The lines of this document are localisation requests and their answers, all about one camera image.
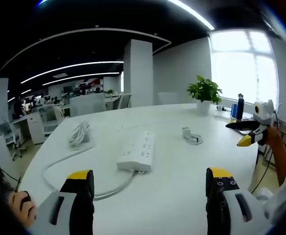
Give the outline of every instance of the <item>white power strip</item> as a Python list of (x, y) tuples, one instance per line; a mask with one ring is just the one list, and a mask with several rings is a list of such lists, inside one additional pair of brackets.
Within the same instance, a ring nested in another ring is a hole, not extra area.
[(144, 131), (133, 144), (126, 144), (117, 162), (120, 170), (151, 171), (154, 157), (155, 134)]

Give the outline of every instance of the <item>black ceiling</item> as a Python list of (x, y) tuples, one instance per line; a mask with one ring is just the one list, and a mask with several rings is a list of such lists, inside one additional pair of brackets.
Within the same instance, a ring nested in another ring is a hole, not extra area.
[[(257, 27), (265, 29), (250, 0), (181, 0), (197, 10), (216, 29)], [(2, 3), (0, 27), (0, 76), (9, 78), (9, 96), (28, 89), (41, 90), (52, 76), (77, 76), (101, 72), (121, 72), (116, 64), (87, 65), (55, 71), (22, 81), (39, 73), (79, 63), (122, 61), (130, 39), (152, 42), (153, 50), (202, 38), (207, 28), (194, 16), (167, 0), (48, 0)], [(84, 31), (44, 41), (72, 30), (114, 28), (157, 35), (162, 39), (130, 32)], [(11, 60), (18, 52), (35, 44)]]

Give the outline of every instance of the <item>bright window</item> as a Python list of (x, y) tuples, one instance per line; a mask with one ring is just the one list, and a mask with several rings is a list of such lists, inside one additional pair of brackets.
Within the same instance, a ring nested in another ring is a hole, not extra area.
[(227, 30), (210, 33), (212, 80), (223, 97), (245, 102), (278, 102), (275, 58), (267, 35), (255, 30)]
[(123, 80), (123, 72), (121, 73), (121, 76), (120, 76), (120, 85), (121, 85), (121, 92), (124, 92), (124, 80)]

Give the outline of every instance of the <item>wire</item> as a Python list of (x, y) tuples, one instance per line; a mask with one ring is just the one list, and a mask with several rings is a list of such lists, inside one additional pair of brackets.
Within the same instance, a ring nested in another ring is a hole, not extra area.
[(268, 165), (266, 166), (266, 169), (265, 169), (265, 171), (264, 171), (263, 176), (262, 176), (261, 179), (259, 180), (259, 182), (258, 182), (257, 186), (254, 188), (254, 190), (252, 190), (251, 194), (253, 194), (254, 191), (258, 188), (258, 186), (259, 186), (259, 184), (261, 183), (261, 181), (263, 180), (263, 178), (264, 178), (266, 172), (268, 171), (269, 166), (270, 166), (270, 161), (271, 161), (272, 155), (273, 155), (273, 153), (271, 153), (271, 157), (270, 157), (270, 159), (269, 159)]
[(186, 142), (192, 145), (199, 145), (203, 143), (203, 139), (201, 135), (191, 134), (190, 136), (186, 138)]
[(89, 138), (89, 123), (87, 121), (82, 121), (72, 132), (73, 134), (69, 139), (69, 143), (72, 147), (79, 146), (83, 140)]
[[(88, 140), (90, 141), (90, 137), (88, 136), (88, 132), (89, 132), (89, 123), (87, 121), (83, 121), (79, 124), (79, 126), (77, 126), (73, 131), (73, 134), (72, 134), (72, 137), (69, 139), (69, 144), (72, 146), (72, 147), (77, 147), (79, 146), (84, 140), (85, 138), (88, 138)], [(91, 144), (89, 145), (87, 148), (84, 148), (84, 149), (79, 149), (77, 151), (75, 151), (74, 153), (66, 156), (65, 158), (61, 159), (61, 160), (58, 160), (50, 165), (48, 165), (44, 170), (43, 170), (43, 179), (44, 181), (46, 182), (46, 184), (52, 188), (54, 191), (57, 191), (58, 189), (55, 188), (46, 178), (45, 178), (45, 175), (44, 173), (46, 172), (47, 169), (49, 169), (50, 167), (54, 166), (55, 164), (58, 164), (62, 161), (65, 161), (71, 157), (74, 157), (78, 154), (81, 154), (91, 148), (94, 147), (94, 144)], [(132, 181), (134, 175), (136, 174), (136, 172), (134, 170), (131, 171), (131, 176), (129, 177), (129, 179), (126, 180), (126, 182), (124, 182), (122, 185), (114, 188), (114, 189), (111, 189), (109, 191), (106, 191), (106, 192), (103, 192), (103, 193), (100, 193), (100, 194), (96, 194), (94, 196), (94, 201), (99, 201), (99, 200), (103, 200), (105, 198), (108, 198), (108, 197), (111, 197), (117, 193), (119, 193), (120, 191), (122, 191), (123, 189), (125, 189)]]
[(17, 180), (16, 178), (12, 177), (11, 175), (9, 175), (6, 171), (4, 171), (3, 169), (1, 169), (1, 170), (2, 170), (2, 172), (6, 173), (11, 179), (19, 182), (19, 180)]
[(278, 130), (278, 129), (279, 129), (279, 118), (278, 118), (278, 114), (277, 114), (275, 111), (273, 111), (273, 112), (274, 112), (275, 118), (276, 118), (276, 129)]
[(109, 198), (119, 192), (121, 192), (123, 189), (125, 189), (132, 181), (133, 177), (137, 174), (137, 171), (134, 171), (132, 170), (131, 171), (131, 176), (130, 178), (124, 182), (122, 185), (112, 189), (112, 190), (109, 190), (107, 192), (104, 192), (104, 193), (100, 193), (100, 194), (97, 194), (94, 196), (94, 201), (100, 201), (100, 200), (103, 200), (103, 199), (106, 199), (106, 198)]
[[(275, 114), (275, 118), (276, 118), (276, 129), (279, 130), (279, 119), (278, 119), (278, 115), (277, 115), (276, 111), (273, 111), (273, 113)], [(264, 171), (263, 176), (262, 176), (261, 179), (259, 180), (259, 182), (258, 182), (257, 186), (254, 188), (254, 190), (252, 190), (251, 194), (253, 194), (253, 192), (258, 188), (258, 186), (259, 186), (259, 184), (261, 183), (261, 181), (263, 180), (263, 178), (264, 178), (266, 172), (268, 171), (269, 166), (270, 166), (270, 161), (271, 161), (272, 155), (273, 155), (273, 153), (271, 153), (270, 159), (269, 159), (269, 161), (268, 161), (268, 165), (267, 165), (267, 167), (266, 167), (266, 169), (265, 169), (265, 171)]]

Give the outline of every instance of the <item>office chair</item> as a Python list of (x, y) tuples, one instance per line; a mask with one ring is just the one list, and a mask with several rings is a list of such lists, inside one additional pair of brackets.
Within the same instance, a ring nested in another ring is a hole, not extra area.
[(119, 109), (128, 108), (131, 96), (132, 96), (131, 94), (123, 94), (123, 95), (121, 95)]
[(43, 122), (45, 137), (48, 137), (64, 120), (61, 108), (55, 107), (54, 104), (38, 107), (37, 112)]
[(119, 97), (118, 99), (116, 99), (116, 100), (112, 103), (112, 110), (119, 109), (120, 100), (121, 100), (121, 98)]
[(26, 148), (21, 148), (21, 132), (20, 129), (13, 131), (11, 125), (8, 121), (0, 124), (0, 133), (4, 135), (6, 145), (13, 145), (15, 152), (12, 155), (12, 160), (15, 160), (15, 157), (22, 158), (21, 151), (25, 151)]
[(177, 92), (158, 92), (160, 104), (178, 104), (179, 94)]
[(105, 94), (87, 94), (70, 99), (70, 116), (93, 114), (106, 111)]

